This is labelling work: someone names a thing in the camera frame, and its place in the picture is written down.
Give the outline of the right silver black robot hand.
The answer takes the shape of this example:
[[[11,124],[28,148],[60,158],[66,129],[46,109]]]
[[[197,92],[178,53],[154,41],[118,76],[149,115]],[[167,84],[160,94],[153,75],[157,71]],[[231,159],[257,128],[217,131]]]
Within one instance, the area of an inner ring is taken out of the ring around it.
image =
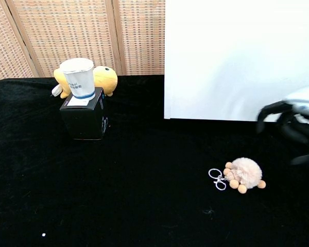
[[[286,137],[309,145],[309,86],[289,94],[283,100],[264,106],[257,115],[257,133],[264,130],[264,120],[271,114],[280,115],[276,123]],[[294,158],[291,164],[309,165],[309,154]]]

